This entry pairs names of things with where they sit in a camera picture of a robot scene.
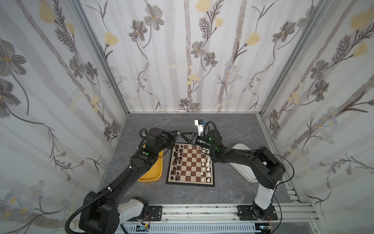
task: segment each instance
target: floral wallpaper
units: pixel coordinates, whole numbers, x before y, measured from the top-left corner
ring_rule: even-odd
[[[80,0],[130,111],[258,112],[318,1]]]
[[[373,63],[373,2],[333,0],[263,113],[330,234],[374,227]]]
[[[63,233],[125,115],[69,2],[2,1],[0,35],[1,230]]]

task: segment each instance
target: black cable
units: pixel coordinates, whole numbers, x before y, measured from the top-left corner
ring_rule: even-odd
[[[121,227],[121,229],[122,229],[122,231],[123,231],[124,234],[129,234],[129,233],[125,230],[123,224],[121,224],[121,225],[119,225],[119,226]]]
[[[127,172],[126,174],[117,182],[115,183],[111,189],[113,190],[114,188],[116,188],[118,185],[120,185],[123,181],[125,181],[127,179],[127,177],[130,175],[132,171],[132,167],[129,167],[127,169]],[[72,222],[72,220],[80,213],[82,212],[82,210],[84,210],[85,208],[87,208],[89,205],[91,205],[92,203],[98,201],[99,199],[101,199],[103,196],[107,195],[108,193],[110,193],[111,190],[110,189],[107,189],[106,191],[104,191],[103,193],[101,193],[100,195],[98,195],[97,197],[95,197],[94,199],[92,199],[91,201],[87,202],[86,204],[84,204],[83,206],[81,206],[78,210],[76,210],[67,220],[66,220],[66,223],[65,223],[65,232],[67,234],[82,234],[82,233],[78,233],[78,232],[75,232],[73,230],[70,229],[70,223]]]
[[[279,221],[279,224],[278,224],[278,226],[270,233],[270,234],[272,234],[272,233],[274,233],[277,229],[278,229],[278,227],[281,225],[280,223],[282,222],[282,208],[281,208],[281,206],[280,206],[280,204],[279,204],[279,202],[278,202],[278,199],[273,195],[273,197],[275,198],[275,200],[277,201],[277,203],[278,203],[278,206],[279,206],[279,210],[280,210],[280,221]]]

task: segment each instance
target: robotic arm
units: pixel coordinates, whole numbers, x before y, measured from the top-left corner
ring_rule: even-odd
[[[275,188],[285,172],[284,165],[263,146],[256,150],[228,149],[222,144],[222,137],[213,122],[209,121],[203,132],[209,123],[213,124],[214,130],[209,131],[207,136],[199,135],[200,131],[178,133],[177,130],[167,131],[159,128],[151,128],[149,132],[145,130],[144,135],[140,134],[143,139],[137,152],[130,158],[129,167],[98,193],[91,191],[85,197],[84,205],[68,218],[65,231],[68,234],[77,233],[72,231],[69,225],[80,212],[82,214],[79,228],[89,234],[112,234],[119,224],[129,218],[139,216],[143,219],[148,214],[146,200],[134,198],[126,204],[119,205],[120,199],[156,163],[159,152],[170,149],[172,153],[178,134],[187,143],[208,149],[213,162],[234,162],[251,167],[260,183],[252,204],[252,215],[260,220],[266,217]],[[124,210],[133,212],[124,215],[124,212],[121,212]]]

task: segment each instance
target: chessboard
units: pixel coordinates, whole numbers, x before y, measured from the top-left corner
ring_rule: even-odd
[[[170,157],[167,184],[214,187],[214,164],[209,151],[199,146],[176,144]]]

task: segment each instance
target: yellow tray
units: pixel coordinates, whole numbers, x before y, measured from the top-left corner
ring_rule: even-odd
[[[156,163],[145,173],[138,181],[142,183],[156,182],[161,179],[162,176],[162,158],[158,158]]]

